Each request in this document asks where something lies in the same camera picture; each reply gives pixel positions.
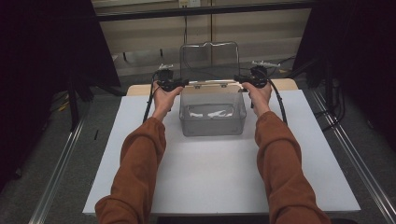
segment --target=transparent box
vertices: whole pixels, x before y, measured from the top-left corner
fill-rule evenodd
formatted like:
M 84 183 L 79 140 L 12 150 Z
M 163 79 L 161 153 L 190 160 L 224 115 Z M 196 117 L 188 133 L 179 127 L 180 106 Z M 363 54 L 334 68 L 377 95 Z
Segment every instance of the transparent box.
M 233 78 L 239 72 L 234 42 L 180 48 L 180 76 L 190 80 L 180 95 L 179 117 L 185 136 L 238 135 L 244 131 L 247 112 L 241 88 L 234 81 L 219 78 Z
M 238 135 L 244 131 L 247 111 L 241 91 L 186 91 L 180 99 L 179 117 L 185 136 Z

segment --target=container lid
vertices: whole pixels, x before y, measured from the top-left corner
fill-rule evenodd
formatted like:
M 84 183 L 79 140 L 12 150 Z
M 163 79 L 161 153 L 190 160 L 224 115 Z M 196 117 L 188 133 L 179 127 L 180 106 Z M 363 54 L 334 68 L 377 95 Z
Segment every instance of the container lid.
M 235 42 L 205 42 L 180 48 L 180 76 L 189 81 L 233 79 L 240 74 Z

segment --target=orange sleeve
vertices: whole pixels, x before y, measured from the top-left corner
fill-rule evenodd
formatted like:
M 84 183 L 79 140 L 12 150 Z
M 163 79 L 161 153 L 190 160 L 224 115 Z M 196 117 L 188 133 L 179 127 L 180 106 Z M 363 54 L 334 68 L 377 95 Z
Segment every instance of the orange sleeve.
M 270 222 L 330 224 L 316 204 L 315 192 L 302 170 L 300 146 L 288 126 L 275 113 L 264 113 L 257 120 L 255 140 Z
M 95 206 L 99 223 L 148 223 L 158 165 L 165 151 L 163 124 L 149 118 L 122 145 L 110 195 Z

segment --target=table surface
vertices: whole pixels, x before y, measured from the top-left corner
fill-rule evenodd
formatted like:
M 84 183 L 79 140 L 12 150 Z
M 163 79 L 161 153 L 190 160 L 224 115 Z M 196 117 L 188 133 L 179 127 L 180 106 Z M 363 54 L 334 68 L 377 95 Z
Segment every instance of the table surface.
M 328 212 L 360 210 L 304 94 L 298 90 L 281 91 L 281 96 L 290 129 L 302 147 L 303 170 L 317 194 L 318 206 Z M 241 135 L 202 137 L 183 135 L 178 119 L 179 97 L 176 98 L 164 120 L 167 149 L 157 176 L 153 215 L 268 213 L 265 190 L 255 162 L 256 118 L 249 109 L 246 93 L 244 98 L 247 118 Z M 145 108 L 137 105 L 144 105 L 146 101 L 147 95 L 122 98 L 84 213 L 94 214 L 94 204 L 109 193 L 119 166 L 120 146 L 125 136 L 141 124 L 143 116 L 140 115 L 144 114 Z M 280 115 L 275 97 L 272 97 L 270 106 Z M 131 119 L 131 114 L 137 115 L 135 119 Z

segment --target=hand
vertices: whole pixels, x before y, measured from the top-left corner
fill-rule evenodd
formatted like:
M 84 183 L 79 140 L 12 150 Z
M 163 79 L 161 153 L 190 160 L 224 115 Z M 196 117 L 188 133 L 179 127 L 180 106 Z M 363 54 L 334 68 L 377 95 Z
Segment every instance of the hand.
M 157 82 L 154 82 L 154 104 L 155 109 L 152 117 L 163 121 L 166 114 L 172 108 L 175 97 L 183 91 L 183 87 L 177 87 L 173 91 L 164 91 Z
M 271 85 L 267 83 L 263 88 L 258 89 L 248 82 L 242 83 L 242 87 L 249 91 L 248 96 L 254 104 L 253 111 L 259 118 L 263 113 L 271 111 L 269 102 L 271 98 Z

